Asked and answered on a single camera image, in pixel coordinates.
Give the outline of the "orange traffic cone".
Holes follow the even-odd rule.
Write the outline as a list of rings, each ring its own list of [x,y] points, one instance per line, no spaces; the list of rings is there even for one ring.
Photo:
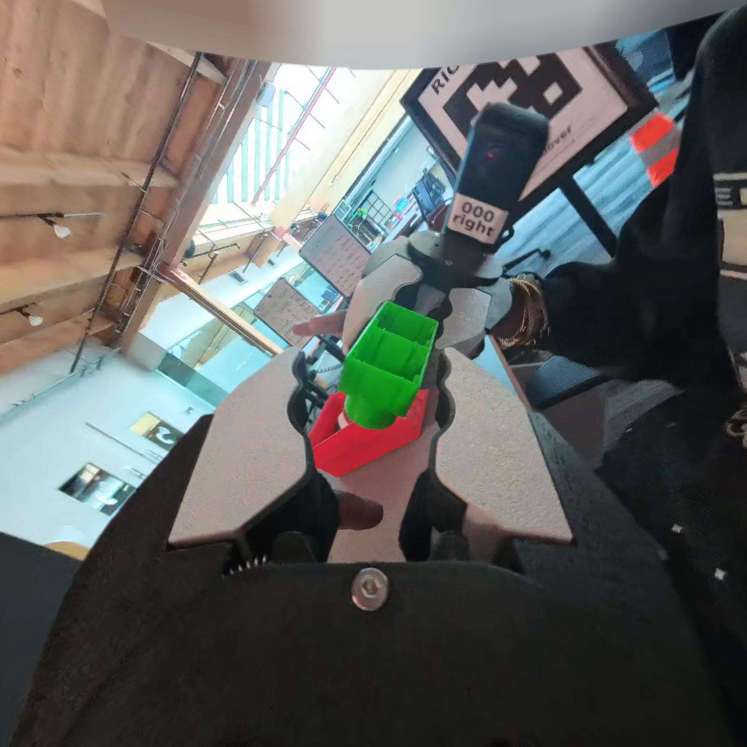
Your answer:
[[[659,110],[651,112],[631,129],[630,145],[640,159],[653,189],[671,176],[681,134],[677,122]]]

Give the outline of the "person's left hand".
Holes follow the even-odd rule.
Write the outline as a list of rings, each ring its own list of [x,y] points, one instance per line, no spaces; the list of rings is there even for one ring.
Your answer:
[[[345,491],[336,491],[335,497],[340,530],[371,530],[381,523],[384,509],[380,503]]]

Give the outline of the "red plastic bin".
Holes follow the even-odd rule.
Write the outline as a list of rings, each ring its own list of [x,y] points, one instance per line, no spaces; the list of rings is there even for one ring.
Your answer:
[[[427,390],[417,393],[406,417],[398,417],[383,430],[366,429],[349,422],[340,425],[345,395],[332,394],[322,407],[309,433],[318,471],[342,477],[397,449],[414,442],[423,430]]]

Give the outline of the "whiteboard on black stand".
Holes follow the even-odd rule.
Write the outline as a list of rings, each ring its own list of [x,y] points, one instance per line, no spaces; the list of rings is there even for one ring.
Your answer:
[[[303,349],[312,336],[293,331],[297,323],[308,321],[319,314],[314,306],[285,278],[275,280],[254,307],[254,314],[290,347]]]
[[[300,257],[343,297],[350,298],[371,257],[369,249],[335,215],[303,242]]]

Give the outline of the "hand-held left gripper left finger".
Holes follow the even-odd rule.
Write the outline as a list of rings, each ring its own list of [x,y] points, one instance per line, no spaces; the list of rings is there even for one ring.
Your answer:
[[[305,355],[287,349],[217,407],[169,535],[174,548],[234,541],[301,490],[314,472],[305,434]]]

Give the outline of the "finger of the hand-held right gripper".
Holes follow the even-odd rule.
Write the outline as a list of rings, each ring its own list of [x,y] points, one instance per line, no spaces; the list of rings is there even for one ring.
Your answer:
[[[423,273],[416,265],[380,265],[365,275],[350,300],[344,316],[342,351],[348,354],[379,308],[392,302],[397,292],[417,285]]]
[[[448,301],[451,312],[442,323],[442,333],[434,348],[453,349],[471,359],[483,344],[491,294],[477,288],[453,288]]]

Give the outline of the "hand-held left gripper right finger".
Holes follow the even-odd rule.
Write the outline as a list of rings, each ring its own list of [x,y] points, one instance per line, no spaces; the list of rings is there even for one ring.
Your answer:
[[[448,348],[442,360],[447,417],[431,449],[434,525],[455,526],[478,562],[496,562],[514,540],[573,546],[528,408],[461,352]]]

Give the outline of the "framed tag sign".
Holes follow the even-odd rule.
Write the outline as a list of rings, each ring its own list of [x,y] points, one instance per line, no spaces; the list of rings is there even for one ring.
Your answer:
[[[457,176],[474,163],[481,113],[499,110],[493,140],[517,167],[499,167],[507,202],[478,197],[507,230],[560,190],[609,256],[612,229],[575,174],[651,113],[656,101],[614,42],[524,58],[423,69],[400,99],[406,114]]]

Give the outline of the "large green building block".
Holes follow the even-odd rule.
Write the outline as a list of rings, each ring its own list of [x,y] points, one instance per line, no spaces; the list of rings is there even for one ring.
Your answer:
[[[338,384],[356,425],[384,430],[406,417],[420,391],[438,321],[384,303],[346,355]]]

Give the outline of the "grey office chair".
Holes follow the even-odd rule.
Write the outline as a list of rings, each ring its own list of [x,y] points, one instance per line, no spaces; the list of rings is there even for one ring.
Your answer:
[[[543,412],[609,381],[609,377],[595,369],[553,356],[530,374],[524,384],[524,393],[529,405]]]

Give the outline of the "person's right hand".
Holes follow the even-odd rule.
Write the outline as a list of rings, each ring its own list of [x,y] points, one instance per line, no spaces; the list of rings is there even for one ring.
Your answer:
[[[346,316],[347,310],[320,314],[308,320],[294,323],[291,331],[299,337],[330,335],[341,339]]]

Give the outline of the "wooden support post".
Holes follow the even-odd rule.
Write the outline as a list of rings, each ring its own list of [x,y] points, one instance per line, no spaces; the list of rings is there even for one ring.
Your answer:
[[[156,271],[156,276],[187,296],[194,303],[197,303],[255,349],[261,350],[271,357],[283,352],[280,346],[257,331],[225,303],[205,291],[190,275],[187,275],[178,267],[161,263]]]

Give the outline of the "black printed sweatshirt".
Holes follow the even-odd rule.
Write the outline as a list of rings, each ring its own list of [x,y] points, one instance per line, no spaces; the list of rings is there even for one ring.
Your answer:
[[[745,745],[745,6],[701,42],[674,173],[621,231],[651,361],[680,390],[603,473],[665,550]]]

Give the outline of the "wall logo window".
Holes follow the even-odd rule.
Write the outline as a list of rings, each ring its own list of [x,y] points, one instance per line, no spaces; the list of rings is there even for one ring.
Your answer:
[[[165,451],[170,451],[183,437],[182,431],[149,412],[137,418],[129,429]]]
[[[135,492],[135,487],[112,473],[87,462],[58,490],[90,509],[114,516]]]

